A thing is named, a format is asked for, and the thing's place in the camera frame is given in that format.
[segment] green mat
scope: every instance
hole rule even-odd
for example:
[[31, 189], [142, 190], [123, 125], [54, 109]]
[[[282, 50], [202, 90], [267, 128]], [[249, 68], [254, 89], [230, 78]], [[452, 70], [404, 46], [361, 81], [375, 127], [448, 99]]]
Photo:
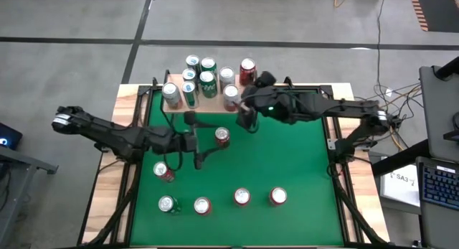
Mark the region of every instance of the green mat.
[[[153, 98], [150, 125], [166, 125], [159, 110], [161, 94]], [[192, 154], [172, 183], [153, 174], [162, 156], [146, 153], [133, 221], [131, 245], [342, 245], [339, 216], [328, 163], [321, 121], [289, 126], [270, 118], [260, 119], [260, 129], [250, 134], [236, 125], [234, 114], [199, 114], [199, 120], [224, 126], [231, 133], [231, 146], [210, 155], [195, 170]], [[184, 130], [183, 115], [175, 126]], [[214, 129], [198, 130], [202, 151], [215, 147]], [[168, 156], [176, 167], [178, 156]], [[273, 207], [268, 202], [273, 187], [283, 187], [288, 200]], [[232, 200], [239, 187], [249, 189], [246, 207]], [[179, 215], [162, 213], [161, 196], [180, 201]], [[212, 212], [194, 212], [197, 197], [208, 197]]]

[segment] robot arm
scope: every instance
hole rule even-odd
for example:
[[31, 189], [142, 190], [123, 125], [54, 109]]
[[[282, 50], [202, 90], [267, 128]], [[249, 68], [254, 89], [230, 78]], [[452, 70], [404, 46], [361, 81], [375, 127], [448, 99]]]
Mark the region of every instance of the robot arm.
[[314, 121], [322, 117], [359, 118], [360, 126], [347, 138], [334, 143], [330, 151], [332, 161], [350, 161], [355, 148], [370, 136], [380, 136], [389, 130], [386, 113], [378, 101], [332, 100], [322, 94], [279, 88], [273, 86], [275, 78], [264, 72], [255, 82], [245, 88], [237, 123], [249, 132], [256, 131], [257, 113], [282, 123]]
[[60, 106], [52, 128], [63, 134], [80, 134], [92, 141], [95, 147], [112, 149], [125, 161], [141, 160], [144, 151], [155, 154], [190, 152], [196, 149], [195, 138], [190, 133], [178, 134], [166, 126], [125, 127], [86, 113], [78, 106]]

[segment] gray floor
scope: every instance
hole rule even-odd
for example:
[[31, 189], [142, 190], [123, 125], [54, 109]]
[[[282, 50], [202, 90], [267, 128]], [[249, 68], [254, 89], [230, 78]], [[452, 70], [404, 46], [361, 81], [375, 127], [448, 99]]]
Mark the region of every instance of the gray floor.
[[[154, 0], [144, 39], [377, 42], [381, 0]], [[0, 0], [0, 37], [133, 39], [145, 0]], [[424, 32], [410, 0], [386, 0], [384, 44], [459, 44], [459, 34]], [[0, 121], [24, 133], [20, 151], [52, 164], [57, 175], [38, 174], [13, 244], [32, 248], [72, 246], [77, 241], [100, 153], [80, 136], [51, 129], [59, 105], [81, 105], [109, 118], [130, 45], [0, 43]], [[212, 56], [237, 67], [253, 57], [261, 70], [296, 82], [348, 82], [354, 95], [373, 96], [377, 51], [345, 49], [140, 46], [130, 83], [162, 81], [164, 70], [181, 72], [189, 54]], [[416, 83], [422, 65], [442, 65], [459, 52], [382, 50], [381, 82], [392, 89]], [[403, 124], [408, 144], [426, 137], [422, 109]], [[390, 140], [375, 151], [397, 152]], [[384, 210], [391, 241], [419, 239], [412, 215]]]

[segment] can lid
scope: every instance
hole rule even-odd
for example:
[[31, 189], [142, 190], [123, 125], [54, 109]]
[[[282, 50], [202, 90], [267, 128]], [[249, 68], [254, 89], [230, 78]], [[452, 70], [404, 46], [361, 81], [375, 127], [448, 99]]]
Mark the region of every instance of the can lid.
[[185, 81], [184, 84], [181, 86], [181, 89], [187, 93], [193, 92], [194, 83], [192, 81]]
[[223, 140], [223, 139], [228, 138], [228, 136], [230, 136], [230, 130], [228, 130], [225, 127], [219, 127], [215, 131], [215, 137], [218, 138], [218, 139]]
[[212, 72], [202, 72], [200, 79], [204, 82], [211, 82], [214, 80], [214, 73]]
[[220, 70], [220, 77], [226, 78], [226, 77], [233, 77], [234, 75], [235, 75], [235, 72], [230, 67], [223, 67]]
[[181, 76], [185, 80], [192, 80], [193, 77], [196, 77], [196, 72], [193, 69], [185, 69], [182, 73]]
[[237, 203], [244, 204], [247, 203], [250, 199], [249, 190], [245, 188], [239, 188], [235, 192], [235, 200]]
[[255, 67], [255, 61], [250, 59], [250, 58], [245, 58], [241, 62], [241, 66], [245, 70], [251, 70], [251, 69], [253, 69]]
[[197, 55], [188, 55], [185, 61], [188, 65], [197, 65], [199, 63], [199, 57], [197, 57]]
[[206, 197], [199, 197], [194, 201], [194, 210], [198, 213], [206, 213], [210, 208], [210, 201]]
[[235, 85], [227, 85], [226, 87], [224, 87], [223, 93], [226, 96], [235, 97], [238, 93], [238, 90]]
[[161, 199], [159, 199], [158, 207], [161, 211], [168, 212], [169, 210], [172, 209], [173, 206], [174, 206], [174, 200], [172, 199], [172, 197], [166, 195], [166, 196], [161, 197]]
[[271, 192], [271, 197], [277, 203], [284, 203], [287, 200], [287, 192], [280, 187], [276, 187]]
[[167, 172], [167, 165], [166, 163], [160, 161], [160, 162], [157, 162], [154, 166], [153, 166], [153, 173], [157, 176], [162, 176], [164, 175], [165, 173]]
[[177, 86], [173, 83], [166, 83], [163, 86], [163, 93], [166, 95], [174, 94], [177, 90]]
[[202, 59], [201, 65], [206, 67], [206, 68], [214, 67], [215, 66], [215, 60], [213, 58], [211, 58], [211, 57], [205, 57], [204, 59]]

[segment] paper sign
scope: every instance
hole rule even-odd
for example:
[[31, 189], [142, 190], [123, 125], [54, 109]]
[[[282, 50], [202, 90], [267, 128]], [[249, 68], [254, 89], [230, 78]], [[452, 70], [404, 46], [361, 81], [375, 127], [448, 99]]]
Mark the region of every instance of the paper sign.
[[381, 196], [419, 207], [417, 167], [408, 165], [381, 178]]

